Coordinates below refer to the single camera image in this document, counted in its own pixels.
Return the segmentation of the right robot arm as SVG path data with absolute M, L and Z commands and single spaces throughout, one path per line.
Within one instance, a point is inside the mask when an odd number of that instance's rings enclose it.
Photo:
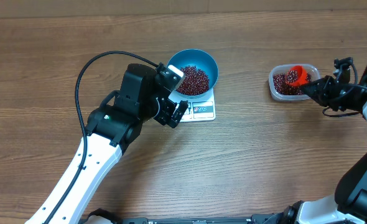
M 367 223 L 367 66 L 360 75 L 353 59 L 335 59 L 331 75 L 312 80 L 299 89 L 332 110 L 335 119 L 361 116 L 365 126 L 356 136 L 365 142 L 362 156 L 343 175 L 335 192 L 312 201 L 298 201 L 284 211 L 268 216 L 263 223 Z

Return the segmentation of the orange measuring scoop blue handle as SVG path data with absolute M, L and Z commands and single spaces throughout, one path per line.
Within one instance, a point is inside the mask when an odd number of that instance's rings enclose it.
M 301 65 L 296 65 L 286 73 L 285 83 L 290 86 L 301 86 L 307 84 L 308 81 L 307 71 Z

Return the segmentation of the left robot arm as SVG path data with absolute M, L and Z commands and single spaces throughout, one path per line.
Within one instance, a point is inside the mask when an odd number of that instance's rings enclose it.
M 75 157 L 28 222 L 78 223 L 104 177 L 140 135 L 144 122 L 153 118 L 171 128 L 179 124 L 188 103 L 175 103 L 169 95 L 184 78 L 173 65 L 128 65 L 121 88 L 90 113 Z

